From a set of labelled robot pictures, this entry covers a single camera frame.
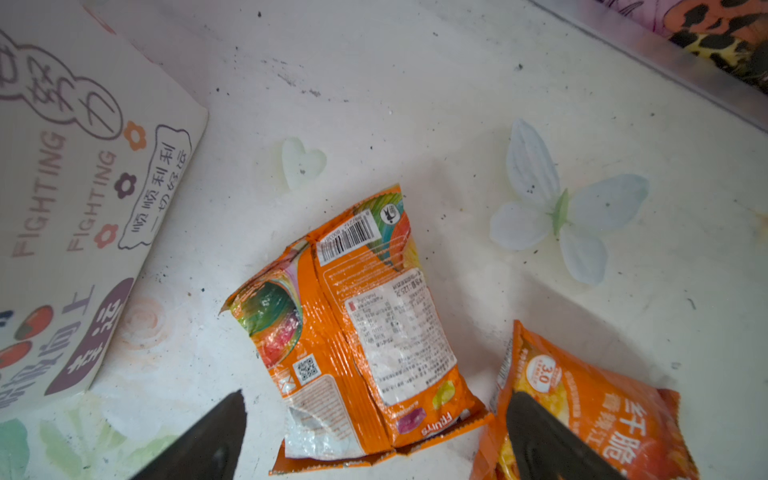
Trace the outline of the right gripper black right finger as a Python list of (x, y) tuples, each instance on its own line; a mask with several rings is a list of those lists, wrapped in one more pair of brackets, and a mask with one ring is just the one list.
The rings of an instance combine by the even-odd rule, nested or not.
[(614, 479), (620, 474), (525, 392), (512, 395), (506, 425), (524, 480)]

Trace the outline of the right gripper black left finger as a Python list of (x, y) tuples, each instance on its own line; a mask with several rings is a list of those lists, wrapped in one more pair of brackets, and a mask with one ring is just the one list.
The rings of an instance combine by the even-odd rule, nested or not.
[(242, 391), (230, 393), (133, 479), (232, 480), (247, 424)]

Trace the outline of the orange red snack bag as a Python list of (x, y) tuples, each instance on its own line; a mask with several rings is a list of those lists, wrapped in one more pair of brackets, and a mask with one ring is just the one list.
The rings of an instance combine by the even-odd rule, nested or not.
[(677, 391), (588, 364), (515, 321), (471, 478), (518, 479), (506, 409), (529, 395), (627, 479), (696, 479), (679, 427)]

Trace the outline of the orange snack packet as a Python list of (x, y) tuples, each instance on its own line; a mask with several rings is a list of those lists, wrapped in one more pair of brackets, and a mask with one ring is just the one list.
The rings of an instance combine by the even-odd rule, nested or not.
[(486, 424), (399, 185), (290, 244), (225, 301), (286, 406), (272, 473), (368, 467)]

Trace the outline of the white printed paper bag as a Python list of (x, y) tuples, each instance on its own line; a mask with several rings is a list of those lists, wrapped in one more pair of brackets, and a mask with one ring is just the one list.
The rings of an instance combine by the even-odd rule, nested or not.
[(77, 1), (1, 5), (1, 417), (86, 390), (207, 110)]

